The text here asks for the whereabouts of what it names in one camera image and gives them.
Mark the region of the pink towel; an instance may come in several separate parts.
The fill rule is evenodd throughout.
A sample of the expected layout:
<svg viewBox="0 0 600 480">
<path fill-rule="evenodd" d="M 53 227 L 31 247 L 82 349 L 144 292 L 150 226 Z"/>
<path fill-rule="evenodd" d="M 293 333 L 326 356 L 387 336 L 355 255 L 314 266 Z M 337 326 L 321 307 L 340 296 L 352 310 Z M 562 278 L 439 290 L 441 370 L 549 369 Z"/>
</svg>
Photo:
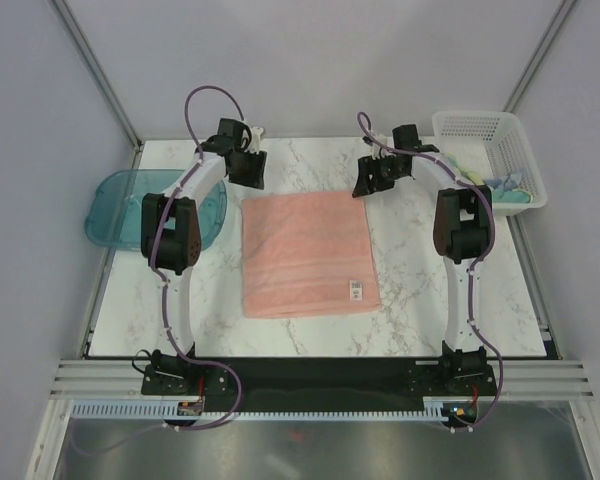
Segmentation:
<svg viewBox="0 0 600 480">
<path fill-rule="evenodd" d="M 357 314 L 381 304 L 365 204 L 346 191 L 244 200 L 242 272 L 248 318 Z"/>
</svg>

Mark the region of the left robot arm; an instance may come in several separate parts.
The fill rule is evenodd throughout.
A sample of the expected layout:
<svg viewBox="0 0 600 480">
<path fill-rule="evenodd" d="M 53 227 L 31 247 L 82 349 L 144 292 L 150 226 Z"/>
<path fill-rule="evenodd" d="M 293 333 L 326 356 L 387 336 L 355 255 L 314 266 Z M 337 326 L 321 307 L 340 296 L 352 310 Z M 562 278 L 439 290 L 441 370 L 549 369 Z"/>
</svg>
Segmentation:
<svg viewBox="0 0 600 480">
<path fill-rule="evenodd" d="M 261 142 L 265 129 L 222 118 L 217 133 L 196 147 L 188 170 L 161 193 L 148 193 L 141 206 L 141 253 L 161 281 L 164 334 L 176 360 L 164 372 L 164 382 L 177 394 L 193 391 L 199 380 L 194 365 L 195 341 L 190 320 L 190 283 L 203 246 L 198 212 L 204 199 L 227 180 L 262 190 L 267 153 Z"/>
</svg>

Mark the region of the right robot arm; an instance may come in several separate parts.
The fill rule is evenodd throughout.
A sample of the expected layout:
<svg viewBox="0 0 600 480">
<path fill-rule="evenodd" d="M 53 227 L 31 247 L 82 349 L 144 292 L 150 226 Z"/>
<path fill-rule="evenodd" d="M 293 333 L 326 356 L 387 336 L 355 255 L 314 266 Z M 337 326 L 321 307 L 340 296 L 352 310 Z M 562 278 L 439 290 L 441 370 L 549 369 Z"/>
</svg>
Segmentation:
<svg viewBox="0 0 600 480">
<path fill-rule="evenodd" d="M 388 191 L 399 179 L 409 177 L 434 200 L 433 244 L 444 262 L 448 292 L 437 381 L 445 392 L 460 394 L 474 377 L 490 370 L 490 345 L 479 332 L 478 317 L 480 270 L 495 243 L 491 190 L 463 177 L 437 147 L 422 143 L 415 125 L 394 128 L 390 146 L 386 137 L 372 131 L 365 113 L 358 115 L 358 122 L 372 153 L 357 161 L 352 196 Z"/>
</svg>

